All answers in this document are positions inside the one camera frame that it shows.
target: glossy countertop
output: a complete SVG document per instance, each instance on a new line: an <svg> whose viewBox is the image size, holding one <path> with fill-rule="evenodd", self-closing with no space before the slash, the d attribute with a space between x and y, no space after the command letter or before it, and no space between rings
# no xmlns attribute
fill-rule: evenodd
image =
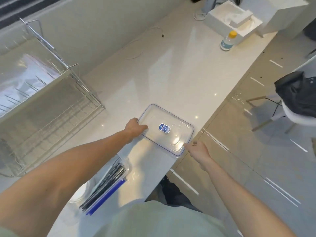
<svg viewBox="0 0 316 237"><path fill-rule="evenodd" d="M222 51L223 38L193 19L201 5L183 3L155 25L160 29L148 29L84 77L106 110L60 151L122 130L152 103L192 124L193 135L200 131L276 34L254 34ZM131 165L127 182L92 216L82 216L74 224L60 216L49 236L93 236L122 206L143 202L176 161L144 137L126 145L119 155Z"/></svg>

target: light green shirt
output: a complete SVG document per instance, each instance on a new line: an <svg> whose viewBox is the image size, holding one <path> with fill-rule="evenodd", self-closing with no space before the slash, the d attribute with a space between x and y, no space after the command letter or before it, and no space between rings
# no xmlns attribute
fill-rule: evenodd
<svg viewBox="0 0 316 237"><path fill-rule="evenodd" d="M18 237L0 228L1 237ZM223 223L209 215L157 201L124 208L94 237L227 237Z"/></svg>

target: blue label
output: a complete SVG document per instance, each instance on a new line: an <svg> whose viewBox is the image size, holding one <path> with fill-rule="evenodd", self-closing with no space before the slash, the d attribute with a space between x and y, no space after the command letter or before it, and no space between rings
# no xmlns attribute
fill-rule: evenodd
<svg viewBox="0 0 316 237"><path fill-rule="evenodd" d="M160 124L159 130L168 134L170 132L170 127L165 124Z"/></svg>
<svg viewBox="0 0 316 237"><path fill-rule="evenodd" d="M232 47L233 47L233 45L229 45L229 44L226 44L225 42L224 42L224 40L222 40L222 42L221 42L221 47L223 47L224 49L231 49Z"/></svg>

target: floor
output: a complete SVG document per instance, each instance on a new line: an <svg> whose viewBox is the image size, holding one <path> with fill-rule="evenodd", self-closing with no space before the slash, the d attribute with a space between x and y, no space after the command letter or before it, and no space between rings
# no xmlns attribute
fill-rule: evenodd
<svg viewBox="0 0 316 237"><path fill-rule="evenodd" d="M316 129L296 127L285 134L291 123L284 117L252 132L271 117L276 104L257 100L251 105L245 99L265 95L277 79L304 63L306 54L315 47L316 43L304 35L288 41L278 34L195 137L206 144L220 166L266 203L297 236L316 233L316 157L311 142ZM232 236L240 236L207 173L188 153L167 176L195 207L223 220ZM265 182L266 178L293 198L284 197Z"/></svg>

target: hand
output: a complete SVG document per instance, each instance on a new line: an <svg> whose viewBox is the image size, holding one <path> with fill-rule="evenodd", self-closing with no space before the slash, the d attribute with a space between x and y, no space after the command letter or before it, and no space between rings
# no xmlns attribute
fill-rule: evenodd
<svg viewBox="0 0 316 237"><path fill-rule="evenodd" d="M129 133L128 143L143 133L144 130L148 129L147 125L140 125L137 123L137 118L130 119L130 121L125 126L125 131Z"/></svg>
<svg viewBox="0 0 316 237"><path fill-rule="evenodd" d="M200 164L200 167L205 170L205 164L211 160L211 156L205 144L202 141L193 141L192 144L184 143L183 146L189 151L193 159Z"/></svg>

